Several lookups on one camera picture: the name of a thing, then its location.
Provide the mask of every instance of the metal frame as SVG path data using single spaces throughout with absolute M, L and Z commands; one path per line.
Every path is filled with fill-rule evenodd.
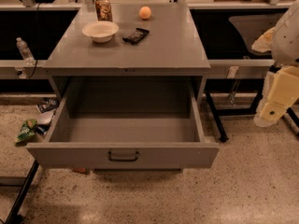
M 31 183 L 36 175 L 36 171 L 38 169 L 38 162 L 34 161 L 32 164 L 32 167 L 26 177 L 0 177 L 0 186 L 21 186 L 21 190 L 19 192 L 19 195 L 13 204 L 10 213 L 7 217 L 6 224 L 19 224 L 22 223 L 22 216 L 19 215 L 19 211 L 22 205 L 22 202 L 24 201 L 26 194 L 31 186 Z
M 212 111 L 214 120 L 216 121 L 218 130 L 221 134 L 220 140 L 223 143 L 225 143 L 229 138 L 226 134 L 226 131 L 224 130 L 220 116 L 254 115 L 255 110 L 256 110 L 260 100 L 263 98 L 262 91 L 263 91 L 263 87 L 261 87 L 258 90 L 258 92 L 249 108 L 233 108 L 233 109 L 217 109 L 214 104 L 213 98 L 210 95 L 210 92 L 206 91 L 206 101 Z
M 299 118 L 296 116 L 295 112 L 291 108 L 287 109 L 288 115 L 291 117 L 292 121 L 299 127 Z

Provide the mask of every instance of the speckled floor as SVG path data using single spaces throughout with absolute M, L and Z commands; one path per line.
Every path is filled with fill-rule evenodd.
M 0 175 L 25 175 L 33 159 L 13 141 L 38 115 L 38 101 L 0 100 Z M 218 138 L 205 101 L 201 108 L 206 135 Z M 221 119 L 230 139 L 211 169 L 82 175 L 39 168 L 21 207 L 24 223 L 299 223 L 298 129 L 288 119 L 269 128 L 252 117 Z M 0 187 L 2 220 L 17 194 Z

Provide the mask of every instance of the water bottle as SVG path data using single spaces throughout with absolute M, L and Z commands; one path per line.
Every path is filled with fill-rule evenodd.
M 20 37 L 17 38 L 17 48 L 19 49 L 26 64 L 35 64 L 35 58 L 32 55 L 31 50 L 28 48 L 27 43 Z

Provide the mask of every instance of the white robot part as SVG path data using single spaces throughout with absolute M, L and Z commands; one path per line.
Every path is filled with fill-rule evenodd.
M 271 51 L 282 68 L 266 75 L 263 99 L 253 119 L 260 127 L 275 124 L 299 98 L 299 0 L 278 21 Z
M 291 5 L 275 26 L 271 53 L 276 62 L 299 65 L 299 0 Z

